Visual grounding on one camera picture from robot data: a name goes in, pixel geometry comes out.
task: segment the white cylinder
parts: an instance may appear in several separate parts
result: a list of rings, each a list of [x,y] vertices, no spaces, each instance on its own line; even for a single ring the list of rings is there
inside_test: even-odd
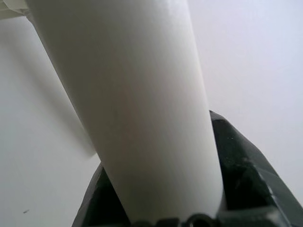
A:
[[[214,217],[223,184],[186,0],[28,0],[130,219]]]

